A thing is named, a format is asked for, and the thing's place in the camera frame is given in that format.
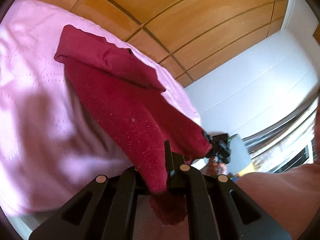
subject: red cloth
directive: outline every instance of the red cloth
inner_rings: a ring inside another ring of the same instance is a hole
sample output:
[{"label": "red cloth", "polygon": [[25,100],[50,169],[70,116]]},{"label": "red cloth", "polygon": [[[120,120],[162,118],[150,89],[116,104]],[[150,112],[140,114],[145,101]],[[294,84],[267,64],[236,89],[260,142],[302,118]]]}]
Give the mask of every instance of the red cloth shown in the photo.
[{"label": "red cloth", "polygon": [[203,129],[169,105],[156,71],[130,49],[66,25],[54,59],[84,107],[122,148],[150,191],[166,191],[164,141],[186,160],[203,158],[211,145]]}]

